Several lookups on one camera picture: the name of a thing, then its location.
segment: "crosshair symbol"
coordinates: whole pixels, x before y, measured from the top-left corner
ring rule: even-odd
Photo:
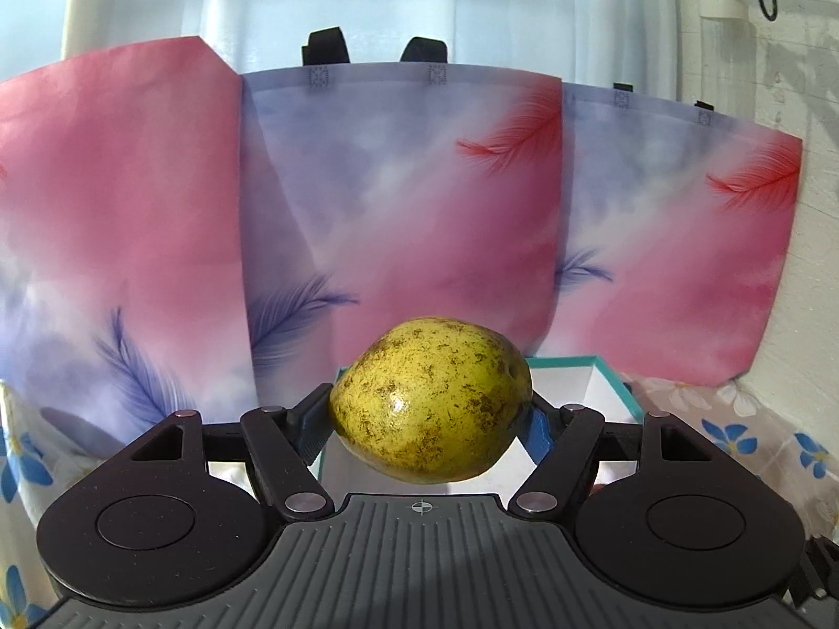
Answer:
[[[432,508],[437,508],[437,506],[431,506],[429,502],[416,502],[415,504],[411,504],[409,508],[414,513],[418,513],[421,516],[425,516],[427,512],[429,512]]]

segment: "floral tablecloth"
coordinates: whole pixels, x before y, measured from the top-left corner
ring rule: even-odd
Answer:
[[[809,535],[839,541],[839,464],[818,441],[764,407],[737,382],[687,386],[624,375],[647,411],[676,414],[778,491]],[[56,602],[39,562],[35,526],[58,495],[100,462],[0,389],[0,626],[25,629]],[[213,471],[236,481],[235,471]]]

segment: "silver screw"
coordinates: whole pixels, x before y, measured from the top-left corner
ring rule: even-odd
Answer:
[[[522,511],[544,513],[556,508],[557,500],[555,496],[544,491],[528,491],[519,495],[516,503]]]
[[[285,500],[285,507],[295,513],[314,513],[326,506],[326,499],[313,491],[300,491]]]

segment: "white brick wall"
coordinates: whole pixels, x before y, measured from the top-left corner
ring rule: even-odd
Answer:
[[[839,456],[839,0],[749,3],[756,121],[804,139],[804,176],[772,319],[745,380],[769,407]],[[701,99],[699,0],[679,0],[680,93]]]

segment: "black strap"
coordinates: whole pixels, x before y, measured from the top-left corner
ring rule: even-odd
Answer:
[[[430,40],[428,37],[414,37],[405,46],[400,61],[425,63],[448,63],[449,50],[442,40]]]
[[[301,48],[304,66],[323,66],[328,63],[349,63],[350,52],[341,28],[326,28],[309,33],[309,44]]]

